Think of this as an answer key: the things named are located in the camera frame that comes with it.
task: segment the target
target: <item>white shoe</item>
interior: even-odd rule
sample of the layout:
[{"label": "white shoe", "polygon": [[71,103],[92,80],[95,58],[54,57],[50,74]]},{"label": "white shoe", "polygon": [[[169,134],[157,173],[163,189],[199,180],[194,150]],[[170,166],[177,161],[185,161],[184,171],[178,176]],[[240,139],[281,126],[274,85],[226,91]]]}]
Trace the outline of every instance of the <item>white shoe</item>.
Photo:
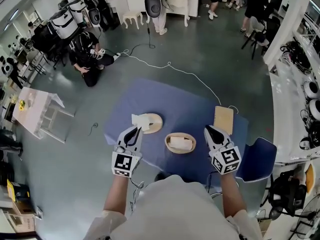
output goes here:
[{"label": "white shoe", "polygon": [[160,36],[164,35],[165,33],[167,33],[168,29],[165,27],[162,31],[160,31]]}]

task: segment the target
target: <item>stool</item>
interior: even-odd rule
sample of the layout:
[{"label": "stool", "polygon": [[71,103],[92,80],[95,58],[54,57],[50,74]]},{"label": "stool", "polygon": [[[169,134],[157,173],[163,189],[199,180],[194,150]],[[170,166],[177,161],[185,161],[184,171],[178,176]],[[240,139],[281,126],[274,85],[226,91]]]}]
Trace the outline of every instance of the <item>stool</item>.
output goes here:
[{"label": "stool", "polygon": [[136,28],[139,29],[139,25],[138,25],[138,17],[140,16],[140,21],[141,21],[141,25],[143,25],[144,23],[142,22],[142,13],[140,11],[128,11],[126,12],[122,19],[123,22],[125,24],[125,28],[128,28],[128,24],[126,22],[126,19],[130,20],[130,24],[132,24],[132,19],[135,20],[135,24],[136,24]]}]

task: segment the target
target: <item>white tissue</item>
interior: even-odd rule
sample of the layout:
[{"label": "white tissue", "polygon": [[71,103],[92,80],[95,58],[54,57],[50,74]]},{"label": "white tissue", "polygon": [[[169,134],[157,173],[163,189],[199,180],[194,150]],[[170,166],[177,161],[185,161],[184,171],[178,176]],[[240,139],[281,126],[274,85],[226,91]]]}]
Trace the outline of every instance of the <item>white tissue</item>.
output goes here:
[{"label": "white tissue", "polygon": [[193,142],[191,139],[183,137],[170,137],[169,147],[179,150],[192,150]]},{"label": "white tissue", "polygon": [[150,127],[149,127],[150,119],[147,115],[145,115],[145,114],[141,114],[141,115],[132,114],[131,119],[132,119],[132,124],[134,126],[137,126],[138,128],[141,128],[142,131],[147,131],[150,129]]}]

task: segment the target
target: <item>kneeling person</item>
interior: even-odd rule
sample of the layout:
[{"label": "kneeling person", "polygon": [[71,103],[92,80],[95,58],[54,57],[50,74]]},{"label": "kneeling person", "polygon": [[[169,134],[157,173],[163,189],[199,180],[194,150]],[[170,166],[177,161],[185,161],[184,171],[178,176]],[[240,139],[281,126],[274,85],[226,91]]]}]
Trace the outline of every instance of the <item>kneeling person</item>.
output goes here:
[{"label": "kneeling person", "polygon": [[69,46],[71,49],[69,53],[71,64],[81,72],[88,87],[95,86],[101,70],[115,61],[108,54],[104,54],[102,58],[97,59],[90,53],[91,49],[94,49],[96,53],[100,51],[99,41],[91,32],[80,33],[71,41]]}]

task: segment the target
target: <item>white t-shirt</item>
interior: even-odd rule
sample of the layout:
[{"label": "white t-shirt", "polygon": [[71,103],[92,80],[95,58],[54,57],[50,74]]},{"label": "white t-shirt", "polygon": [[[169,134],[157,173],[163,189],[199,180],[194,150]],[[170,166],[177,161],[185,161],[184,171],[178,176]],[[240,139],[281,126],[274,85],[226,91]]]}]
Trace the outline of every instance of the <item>white t-shirt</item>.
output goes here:
[{"label": "white t-shirt", "polygon": [[240,234],[262,240],[257,219],[245,210],[225,219],[200,183],[173,175],[141,191],[128,219],[103,211],[84,240],[239,240]]}]

